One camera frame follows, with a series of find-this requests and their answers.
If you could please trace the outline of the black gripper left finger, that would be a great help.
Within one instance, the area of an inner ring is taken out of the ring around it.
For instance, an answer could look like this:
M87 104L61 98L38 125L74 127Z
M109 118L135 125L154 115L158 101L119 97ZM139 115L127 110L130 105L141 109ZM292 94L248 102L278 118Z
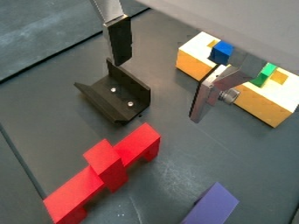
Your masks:
M133 58L131 17L125 13L119 0L90 0L103 20L103 32L114 64L119 67Z

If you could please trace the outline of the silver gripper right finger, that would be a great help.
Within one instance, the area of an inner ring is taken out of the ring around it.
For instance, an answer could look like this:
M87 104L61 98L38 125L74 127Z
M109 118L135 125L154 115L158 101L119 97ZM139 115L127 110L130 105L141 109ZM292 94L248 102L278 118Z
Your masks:
M253 79L240 67L217 65L201 80L192 104L192 120L198 123L218 101L233 104L240 97L236 86Z

